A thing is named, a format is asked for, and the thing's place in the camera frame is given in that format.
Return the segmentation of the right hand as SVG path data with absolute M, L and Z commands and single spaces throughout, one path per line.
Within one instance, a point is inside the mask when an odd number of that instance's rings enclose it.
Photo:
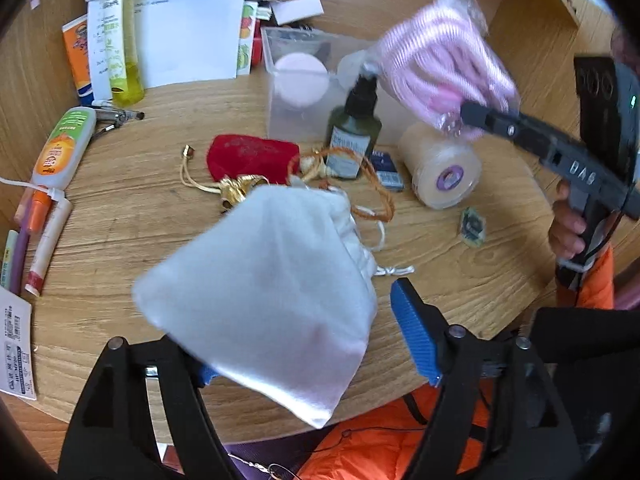
M 548 231 L 548 242 L 556 258 L 570 260 L 585 249 L 580 237 L 586 224 L 580 214 L 570 208 L 570 186 L 561 180 L 556 187 L 556 200 L 552 205 L 553 221 Z

